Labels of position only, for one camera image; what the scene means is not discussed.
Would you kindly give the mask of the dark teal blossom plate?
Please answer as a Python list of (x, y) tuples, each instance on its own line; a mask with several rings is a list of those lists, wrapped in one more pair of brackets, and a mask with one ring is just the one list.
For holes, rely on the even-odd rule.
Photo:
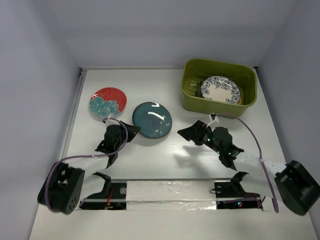
[(157, 102), (143, 102), (132, 113), (132, 123), (140, 127), (139, 133), (149, 139), (167, 136), (173, 125), (170, 112)]

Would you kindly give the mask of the red plate with teal flower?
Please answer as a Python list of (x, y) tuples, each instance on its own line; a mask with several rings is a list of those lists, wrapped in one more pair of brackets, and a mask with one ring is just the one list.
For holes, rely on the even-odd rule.
[(94, 93), (89, 100), (89, 110), (98, 119), (116, 118), (127, 105), (126, 94), (115, 87), (105, 87)]

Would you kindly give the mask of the blue white floral plate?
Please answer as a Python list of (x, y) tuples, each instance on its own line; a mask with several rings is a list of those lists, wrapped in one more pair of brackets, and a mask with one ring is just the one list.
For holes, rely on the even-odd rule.
[(207, 100), (238, 104), (240, 89), (230, 78), (210, 76), (202, 82), (200, 94)]

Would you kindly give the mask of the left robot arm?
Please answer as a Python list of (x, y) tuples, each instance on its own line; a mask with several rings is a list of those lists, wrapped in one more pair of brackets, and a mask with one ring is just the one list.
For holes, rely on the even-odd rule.
[(96, 155), (69, 156), (53, 164), (37, 196), (40, 205), (65, 215), (87, 206), (88, 199), (106, 199), (105, 205), (110, 207), (115, 189), (111, 177), (102, 170), (112, 166), (141, 129), (115, 118), (111, 121), (95, 149)]

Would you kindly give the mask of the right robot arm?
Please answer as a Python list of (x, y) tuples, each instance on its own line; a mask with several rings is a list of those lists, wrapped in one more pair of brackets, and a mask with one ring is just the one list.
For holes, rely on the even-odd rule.
[(304, 216), (320, 197), (320, 186), (298, 161), (277, 163), (246, 154), (233, 144), (233, 137), (222, 126), (211, 128), (198, 120), (192, 126), (177, 132), (186, 141), (205, 145), (218, 154), (222, 165), (236, 171), (230, 180), (235, 196), (258, 194), (270, 197), (276, 211), (281, 201), (291, 212)]

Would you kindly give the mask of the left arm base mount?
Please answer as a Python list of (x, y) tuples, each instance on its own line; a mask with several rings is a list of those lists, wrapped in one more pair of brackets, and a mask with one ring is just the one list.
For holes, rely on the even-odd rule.
[(78, 208), (81, 210), (126, 210), (126, 194), (126, 182), (113, 182), (110, 176), (95, 172), (82, 185)]

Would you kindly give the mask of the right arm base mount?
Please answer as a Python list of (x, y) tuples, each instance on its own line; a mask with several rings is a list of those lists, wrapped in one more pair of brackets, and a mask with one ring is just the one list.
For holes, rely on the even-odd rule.
[(216, 181), (209, 191), (216, 197), (218, 210), (260, 209), (263, 210), (263, 201), (258, 193), (246, 192), (241, 186), (241, 181), (246, 172), (237, 172), (228, 181)]

